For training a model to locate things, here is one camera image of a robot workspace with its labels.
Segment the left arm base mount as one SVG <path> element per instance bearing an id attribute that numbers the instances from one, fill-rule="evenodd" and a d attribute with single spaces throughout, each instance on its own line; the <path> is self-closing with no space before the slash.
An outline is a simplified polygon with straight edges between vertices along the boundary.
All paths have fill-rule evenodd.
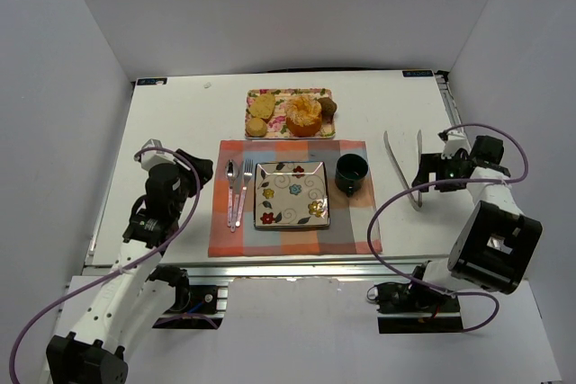
<path id="1" fill-rule="evenodd" d="M 174 304 L 155 323 L 155 329 L 220 328 L 228 298 L 224 281 L 190 276 L 174 266 L 159 266 L 148 279 L 164 281 L 174 292 Z"/>

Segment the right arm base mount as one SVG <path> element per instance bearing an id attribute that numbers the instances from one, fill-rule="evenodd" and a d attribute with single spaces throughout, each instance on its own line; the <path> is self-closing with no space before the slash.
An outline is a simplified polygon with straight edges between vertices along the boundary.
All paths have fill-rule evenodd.
<path id="1" fill-rule="evenodd" d="M 381 335 L 451 334 L 464 329 L 457 299 L 414 283 L 384 282 L 366 292 Z"/>

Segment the metal tongs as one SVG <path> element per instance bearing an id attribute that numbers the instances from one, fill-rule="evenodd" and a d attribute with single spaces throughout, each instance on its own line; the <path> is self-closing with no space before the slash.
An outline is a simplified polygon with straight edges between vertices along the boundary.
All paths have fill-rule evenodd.
<path id="1" fill-rule="evenodd" d="M 416 139 L 417 139 L 418 159 L 421 159 L 421 157 L 422 157 L 422 131 L 421 130 L 418 131 Z M 403 189 L 405 191 L 407 191 L 410 188 L 410 185 L 406 179 L 406 176 L 404 175 L 403 171 L 401 170 L 401 166 L 400 166 L 396 156 L 394 155 L 391 143 L 389 141 L 389 135 L 388 135 L 387 130 L 383 133 L 383 142 L 384 142 L 384 146 L 385 146 L 388 158 L 390 159 L 392 167 L 393 167 L 396 175 L 399 178 L 400 184 L 403 187 Z M 417 191 L 417 194 L 410 192 L 406 195 L 406 198 L 409 200 L 410 205 L 412 206 L 412 208 L 415 211 L 420 211 L 422 209 L 423 198 L 422 198 L 422 192 L 421 191 Z"/>

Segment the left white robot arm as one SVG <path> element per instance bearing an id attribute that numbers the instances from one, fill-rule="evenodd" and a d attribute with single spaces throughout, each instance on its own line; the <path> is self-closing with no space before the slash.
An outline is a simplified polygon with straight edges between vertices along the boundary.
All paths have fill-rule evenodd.
<path id="1" fill-rule="evenodd" d="M 190 299 L 185 270 L 163 265 L 171 240 L 183 230 L 187 200 L 197 199 L 213 176 L 213 162 L 151 140 L 135 156 L 147 172 L 145 192 L 134 201 L 111 271 L 85 313 L 46 349 L 54 383 L 123 383 L 128 360 L 143 335 L 169 309 Z"/>

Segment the orange sugar-topped bun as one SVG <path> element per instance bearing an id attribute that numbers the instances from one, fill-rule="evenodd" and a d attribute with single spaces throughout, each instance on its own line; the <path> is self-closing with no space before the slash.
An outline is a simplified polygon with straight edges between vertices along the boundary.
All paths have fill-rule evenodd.
<path id="1" fill-rule="evenodd" d="M 287 128 L 295 137 L 311 137 L 321 129 L 321 104 L 307 94 L 291 99 L 286 105 L 285 113 Z"/>

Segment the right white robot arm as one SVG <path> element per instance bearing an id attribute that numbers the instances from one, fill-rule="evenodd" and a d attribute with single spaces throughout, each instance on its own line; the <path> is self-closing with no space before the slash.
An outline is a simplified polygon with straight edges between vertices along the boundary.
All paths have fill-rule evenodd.
<path id="1" fill-rule="evenodd" d="M 522 281 L 542 234 L 542 224 L 518 207 L 509 185 L 510 172 L 500 164 L 503 141 L 478 136 L 470 145 L 464 134 L 442 132 L 441 153 L 421 154 L 412 182 L 469 179 L 469 183 L 436 185 L 439 192 L 466 190 L 474 209 L 450 255 L 416 267 L 413 276 L 450 291 L 479 287 L 510 294 Z"/>

